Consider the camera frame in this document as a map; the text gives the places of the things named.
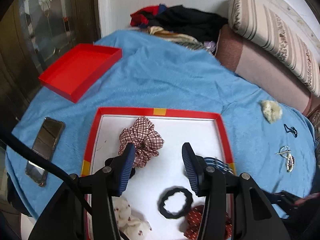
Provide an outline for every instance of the black hair clip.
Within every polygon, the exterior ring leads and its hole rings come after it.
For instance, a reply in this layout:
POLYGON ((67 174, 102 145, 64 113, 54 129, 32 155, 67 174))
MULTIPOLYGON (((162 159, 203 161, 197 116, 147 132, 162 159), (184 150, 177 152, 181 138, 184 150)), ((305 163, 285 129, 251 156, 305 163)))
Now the black hair clip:
POLYGON ((284 124, 283 126, 284 126, 284 129, 285 129, 285 131, 286 131, 287 133, 290 132, 290 133, 293 134, 293 136, 294 136, 295 138, 297 138, 298 132, 297 132, 297 130, 296 130, 294 127, 289 128, 286 124, 284 124))

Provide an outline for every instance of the beige fabric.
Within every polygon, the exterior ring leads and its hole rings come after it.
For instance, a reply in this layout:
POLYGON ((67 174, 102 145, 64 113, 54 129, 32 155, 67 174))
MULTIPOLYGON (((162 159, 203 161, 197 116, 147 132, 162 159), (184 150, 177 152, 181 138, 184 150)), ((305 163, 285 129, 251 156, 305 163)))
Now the beige fabric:
POLYGON ((231 29, 287 66, 311 93, 320 96, 318 64, 309 48, 286 23, 257 0, 229 0, 231 29))
POLYGON ((220 31, 216 58, 227 69, 258 85, 279 103, 309 112, 311 93, 275 57, 234 33, 228 25, 220 31))
POLYGON ((201 44, 197 39, 192 36, 181 34, 181 33, 173 33, 166 31, 164 28, 159 26, 149 26, 147 31, 150 35, 157 36, 159 38, 163 38, 166 41, 172 42, 190 42, 195 44, 201 44))

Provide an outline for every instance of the red box lid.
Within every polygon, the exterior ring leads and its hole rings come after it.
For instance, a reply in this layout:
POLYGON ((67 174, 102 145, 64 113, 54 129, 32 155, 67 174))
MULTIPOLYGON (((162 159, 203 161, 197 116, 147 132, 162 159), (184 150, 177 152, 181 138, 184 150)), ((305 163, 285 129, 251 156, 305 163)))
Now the red box lid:
POLYGON ((122 50, 78 44, 40 76, 42 85, 76 103, 88 88, 122 57, 122 50))

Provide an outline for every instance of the red and white box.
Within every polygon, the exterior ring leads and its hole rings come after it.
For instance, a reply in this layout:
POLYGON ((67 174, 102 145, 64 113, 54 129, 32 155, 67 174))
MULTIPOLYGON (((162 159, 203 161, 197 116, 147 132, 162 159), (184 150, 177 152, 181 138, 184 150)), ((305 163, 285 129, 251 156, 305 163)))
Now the red and white box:
MULTIPOLYGON (((104 167, 106 159, 118 156, 119 135, 139 116, 146 116, 164 139, 158 157, 152 157, 144 168, 136 169, 123 196, 132 214, 150 223, 152 231, 147 240, 186 239, 185 218, 166 219, 158 211, 160 195, 172 187, 184 187, 192 193, 193 204, 204 204, 197 197, 185 175, 181 155, 183 143, 189 142, 196 155, 214 157, 235 165, 228 137, 220 114, 162 108, 100 107, 94 118, 84 155, 81 176, 94 174, 104 167)), ((89 204, 91 195, 87 195, 89 204)), ((227 197, 227 211, 231 215, 231 197, 227 197)), ((93 239, 91 216, 87 216, 88 239, 93 239)))

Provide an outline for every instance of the metal screw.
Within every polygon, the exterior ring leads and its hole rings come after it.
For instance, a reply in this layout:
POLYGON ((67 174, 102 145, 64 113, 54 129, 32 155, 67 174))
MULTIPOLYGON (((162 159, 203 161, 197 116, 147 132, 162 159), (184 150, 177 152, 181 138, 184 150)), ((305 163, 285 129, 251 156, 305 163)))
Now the metal screw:
POLYGON ((250 175, 248 173, 242 173, 241 177, 244 179, 250 179, 250 175))
POLYGON ((103 171, 104 173, 109 173, 111 170, 112 170, 112 169, 111 169, 111 167, 109 167, 109 166, 105 166, 105 167, 102 168, 102 171, 103 171))
POLYGON ((77 174, 71 173, 69 176, 71 177, 71 179, 75 179, 77 177, 77 174))
POLYGON ((207 166, 207 167, 205 168, 205 170, 206 170, 207 172, 213 173, 216 169, 215 169, 214 167, 212 167, 212 166, 207 166))

